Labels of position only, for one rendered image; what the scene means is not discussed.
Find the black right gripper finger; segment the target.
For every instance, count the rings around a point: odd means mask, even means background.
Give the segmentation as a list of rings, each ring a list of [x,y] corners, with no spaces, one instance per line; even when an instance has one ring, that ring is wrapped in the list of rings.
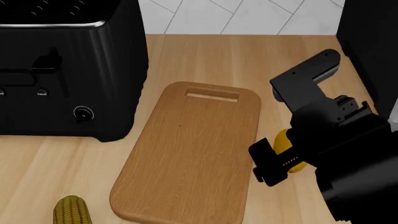
[[[270,80],[274,98],[291,112],[325,97],[318,84],[333,76],[340,66],[340,53],[326,49]]]
[[[259,182],[272,187],[288,177],[292,166],[276,154],[267,138],[251,145],[248,151],[255,164],[252,171]]]

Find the wooden cutting board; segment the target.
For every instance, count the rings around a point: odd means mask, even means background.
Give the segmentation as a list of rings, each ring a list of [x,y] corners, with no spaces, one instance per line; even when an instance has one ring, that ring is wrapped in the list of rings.
[[[165,87],[109,195],[141,224],[242,224],[261,99],[206,83]]]

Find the yellow lemon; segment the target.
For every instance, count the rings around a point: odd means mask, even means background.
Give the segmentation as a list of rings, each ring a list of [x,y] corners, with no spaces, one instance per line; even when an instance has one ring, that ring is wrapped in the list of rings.
[[[292,147],[292,143],[287,137],[288,129],[281,130],[274,139],[273,150],[276,154],[281,154],[285,152],[287,149]],[[301,162],[294,166],[293,168],[289,169],[289,173],[298,173],[307,165],[306,162]]]

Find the tall black appliance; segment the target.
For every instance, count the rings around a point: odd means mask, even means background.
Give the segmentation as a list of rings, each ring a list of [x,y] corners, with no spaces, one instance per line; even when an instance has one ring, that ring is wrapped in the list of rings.
[[[376,111],[398,131],[398,0],[346,0],[336,38]]]

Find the black ribbed toaster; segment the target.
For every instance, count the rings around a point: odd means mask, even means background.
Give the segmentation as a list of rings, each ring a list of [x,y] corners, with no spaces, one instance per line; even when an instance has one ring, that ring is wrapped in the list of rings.
[[[32,70],[52,47],[61,66]],[[0,136],[125,138],[148,68],[138,0],[0,0]]]

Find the black toaster dial knob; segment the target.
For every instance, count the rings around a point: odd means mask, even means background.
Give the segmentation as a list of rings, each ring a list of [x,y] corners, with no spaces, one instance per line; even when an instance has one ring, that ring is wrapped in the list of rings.
[[[81,124],[84,123],[86,121],[91,121],[92,119],[94,119],[94,113],[93,111],[86,107],[86,106],[77,106],[74,110],[73,110],[73,114],[76,118],[76,123],[77,124]]]

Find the yellow corn cob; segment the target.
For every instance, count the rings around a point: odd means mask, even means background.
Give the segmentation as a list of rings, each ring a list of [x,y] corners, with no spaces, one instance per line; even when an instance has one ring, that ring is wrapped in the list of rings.
[[[53,209],[53,224],[93,224],[85,201],[76,195],[66,196]]]

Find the black toaster lever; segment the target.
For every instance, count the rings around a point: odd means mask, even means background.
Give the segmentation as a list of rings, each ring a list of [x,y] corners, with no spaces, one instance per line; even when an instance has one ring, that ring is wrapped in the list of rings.
[[[57,48],[50,48],[50,52],[47,55],[39,56],[31,66],[32,70],[39,71],[56,71],[62,64],[62,56],[59,55]]]

